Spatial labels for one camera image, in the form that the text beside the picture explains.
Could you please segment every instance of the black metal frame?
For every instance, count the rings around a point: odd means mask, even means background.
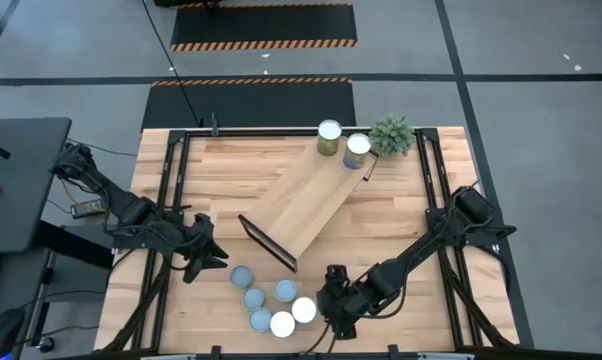
[[[170,181],[170,172],[172,168],[172,160],[174,157],[174,151],[177,143],[182,143],[181,147],[181,156],[179,159],[179,167],[177,172],[176,186],[174,192],[174,200],[172,203],[172,211],[178,211],[179,215],[183,215],[181,208],[181,198],[183,195],[183,186],[184,179],[187,171],[187,160],[188,160],[188,152],[190,141],[192,138],[198,137],[250,137],[250,136],[316,136],[316,128],[246,128],[246,129],[196,129],[196,130],[172,130],[168,136],[168,147],[166,150],[165,160],[163,164],[163,173],[161,176],[161,184],[159,187],[159,196],[157,203],[159,206],[165,207],[165,200],[167,196],[168,184]],[[345,127],[343,129],[344,135],[351,135],[357,132],[368,132],[370,130],[369,127]],[[427,156],[427,150],[425,146],[425,141],[430,141],[432,144],[432,149],[435,155],[435,162],[437,166],[437,173],[439,176],[439,182],[441,184],[441,191],[444,197],[444,200],[449,199],[450,197],[450,188],[448,184],[447,173],[445,169],[445,164],[443,162],[443,154],[441,151],[441,145],[439,142],[438,131],[436,128],[422,128],[416,130],[417,135],[417,148],[419,151],[419,157],[421,161],[421,168],[423,171],[423,178],[426,188],[426,194],[428,197],[428,209],[426,212],[426,219],[434,218],[438,211],[441,209],[437,208],[436,204],[436,196],[434,191],[434,185],[432,181],[432,174],[430,171],[430,165]],[[472,292],[470,289],[470,284],[468,281],[468,273],[467,273],[467,265],[465,263],[465,257],[463,255],[463,251],[461,248],[455,248],[455,260],[457,262],[457,270],[459,273],[459,278],[464,285],[466,292],[472,296]],[[445,250],[440,251],[439,254],[439,262],[441,265],[441,271],[443,273],[443,263],[450,264],[450,260],[447,256]],[[149,287],[149,284],[152,280],[152,273],[154,270],[156,254],[154,251],[150,250],[148,253],[148,258],[146,259],[146,267],[144,273],[144,279],[142,284],[142,294],[143,289]],[[141,339],[143,337],[143,323],[141,322],[139,327],[136,329],[132,349],[133,350],[147,350],[151,352],[156,352],[158,354],[159,345],[161,341],[161,330],[163,327],[163,319],[165,316],[165,305],[167,301],[167,290],[169,283],[166,283],[161,291],[159,292],[156,314],[154,319],[154,324],[152,328],[152,341],[151,347],[146,349],[140,349]],[[444,280],[443,282],[444,291],[446,295],[446,303],[448,309],[448,315],[450,318],[450,326],[452,329],[452,336],[454,345],[456,348],[460,348],[464,346],[463,338],[461,334],[461,326],[459,322],[459,314],[458,308],[456,306],[456,301],[454,298],[454,291],[450,287],[450,285]],[[482,346],[481,341],[481,332],[479,327],[472,317],[472,315],[468,312],[468,318],[471,326],[471,334],[473,344],[475,346]],[[388,353],[348,353],[348,354],[331,354],[331,357],[347,357],[347,358],[361,358],[361,359],[388,359],[390,355],[391,358],[416,358],[418,353],[416,352],[392,352],[391,348],[394,349],[392,344],[389,344],[389,352]],[[224,354],[224,358],[236,358],[236,359],[265,359],[265,358],[280,358],[283,354]],[[218,359],[219,354],[197,354],[197,358],[201,359]]]

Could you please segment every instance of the black mat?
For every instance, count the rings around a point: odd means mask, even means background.
[[[356,44],[349,4],[184,5],[177,13],[173,51],[351,47]]]
[[[183,83],[206,127],[213,112],[222,127],[317,126],[325,119],[356,125],[352,84],[347,78],[224,78]],[[143,129],[184,127],[197,124],[178,82],[152,84]]]

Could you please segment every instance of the wooden board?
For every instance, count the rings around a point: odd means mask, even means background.
[[[375,160],[374,156],[368,155],[363,167],[349,169],[343,164],[345,138],[339,139],[339,150],[333,156],[324,156],[317,151],[316,137],[301,140],[295,145],[305,144],[302,153],[290,159],[290,168],[244,215],[269,237],[252,231],[255,238],[294,270],[301,254],[370,172]]]
[[[439,134],[451,189],[473,183],[476,173],[464,129],[439,128]],[[156,198],[167,135],[167,130],[147,130],[143,134],[132,184],[139,195]],[[248,312],[241,305],[242,292],[228,283],[232,267],[244,264],[252,268],[255,286],[266,292],[266,307],[289,311],[290,305],[279,303],[272,294],[279,277],[293,278],[302,295],[314,298],[323,284],[327,265],[347,265],[350,277],[356,278],[376,262],[398,255],[426,231],[427,199],[418,152],[413,149],[407,157],[379,160],[370,181],[357,186],[300,258],[299,272],[291,274],[246,236],[237,215],[250,209],[293,164],[304,150],[305,141],[299,137],[192,140],[183,204],[193,207],[188,209],[186,221],[193,221],[198,211],[210,214],[216,225],[215,237],[230,254],[229,268],[204,271],[190,285],[181,281],[181,273],[172,273],[161,353],[209,353],[213,345],[221,345],[228,353],[303,351],[321,334],[321,319],[299,325],[287,339],[252,332]],[[429,145],[428,152],[431,168],[435,169]],[[438,179],[434,179],[442,205]],[[170,184],[170,201],[173,189],[174,182]],[[465,254],[477,303],[503,335],[516,342],[499,263],[477,249],[468,248]],[[135,252],[112,274],[96,348],[112,339],[137,304],[143,259],[143,252]],[[469,344],[466,313],[460,305],[459,309],[464,339]],[[153,314],[148,316],[146,329],[151,326]],[[410,274],[406,304],[397,316],[362,319],[357,330],[357,339],[338,341],[334,351],[386,352],[388,344],[397,344],[400,351],[452,350],[436,256]],[[144,344],[149,343],[149,337],[146,330]],[[325,339],[317,351],[325,351],[329,343],[330,339]]]

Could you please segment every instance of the black desk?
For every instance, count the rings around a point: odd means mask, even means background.
[[[41,220],[53,180],[49,170],[70,124],[67,118],[0,120],[0,147],[11,154],[10,159],[0,160],[0,313],[44,293],[41,286],[48,283],[46,269],[53,252],[111,267],[110,249]],[[41,314],[47,310],[42,303],[27,308],[17,341],[41,334]],[[37,322],[31,326],[33,318]],[[15,348],[14,358],[21,348]]]

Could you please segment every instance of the white can lid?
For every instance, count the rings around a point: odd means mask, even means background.
[[[370,148],[370,138],[364,134],[352,134],[348,138],[348,149],[355,154],[365,154]]]
[[[294,304],[292,304],[292,316],[302,324],[312,321],[316,314],[317,306],[310,298],[298,298]]]
[[[288,337],[294,331],[294,317],[287,311],[279,311],[270,320],[270,329],[276,337]]]
[[[319,124],[319,135],[326,140],[334,140],[341,136],[341,125],[336,120],[323,120]]]

